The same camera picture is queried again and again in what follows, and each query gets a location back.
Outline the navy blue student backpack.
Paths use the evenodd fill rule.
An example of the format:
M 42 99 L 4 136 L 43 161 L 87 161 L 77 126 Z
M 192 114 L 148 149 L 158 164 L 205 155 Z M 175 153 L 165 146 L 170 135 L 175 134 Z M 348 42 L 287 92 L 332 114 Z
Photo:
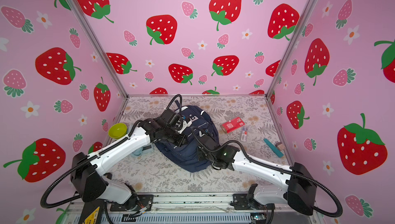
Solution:
M 209 133 L 217 143 L 219 143 L 218 130 L 209 116 L 209 114 L 198 106 L 184 106 L 182 107 L 182 114 L 189 117 L 192 125 L 199 127 Z M 155 142 L 157 149 L 170 161 L 191 173 L 199 172 L 211 165 L 207 159 L 200 159 L 198 152 L 198 141 L 192 135 L 191 129 L 188 127 L 183 131 L 186 135 L 187 143 L 182 146 L 177 146 L 168 141 Z

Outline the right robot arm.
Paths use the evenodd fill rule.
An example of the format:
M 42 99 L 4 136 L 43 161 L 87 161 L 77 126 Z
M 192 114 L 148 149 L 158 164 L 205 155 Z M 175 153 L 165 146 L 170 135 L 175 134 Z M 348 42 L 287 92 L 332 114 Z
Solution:
M 335 194 L 325 185 L 313 179 L 308 170 L 300 163 L 293 166 L 271 163 L 250 156 L 241 142 L 229 140 L 218 144 L 205 130 L 192 126 L 192 135 L 198 147 L 212 163 L 213 168 L 248 173 L 259 177 L 278 187 L 276 197 L 285 201 L 288 206 L 300 214 L 307 216 L 318 212 L 328 217 L 340 217 L 343 207 Z M 315 206 L 317 189 L 322 189 L 334 201 L 335 212 L 328 212 Z

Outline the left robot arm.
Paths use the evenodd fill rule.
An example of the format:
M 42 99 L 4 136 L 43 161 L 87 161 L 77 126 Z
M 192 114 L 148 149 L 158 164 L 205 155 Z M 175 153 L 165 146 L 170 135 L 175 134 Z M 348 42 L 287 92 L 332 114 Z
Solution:
M 169 106 L 155 119 L 137 120 L 130 132 L 123 135 L 112 144 L 88 155 L 79 153 L 73 160 L 73 167 L 56 179 L 44 192 L 40 205 L 51 209 L 81 198 L 83 202 L 96 199 L 131 204 L 133 193 L 127 185 L 121 185 L 111 180 L 105 180 L 104 174 L 116 163 L 141 147 L 155 142 L 169 141 L 181 145 L 185 140 L 184 130 L 192 122 L 182 114 L 175 112 Z M 48 203 L 49 194 L 67 176 L 78 195 L 56 203 Z

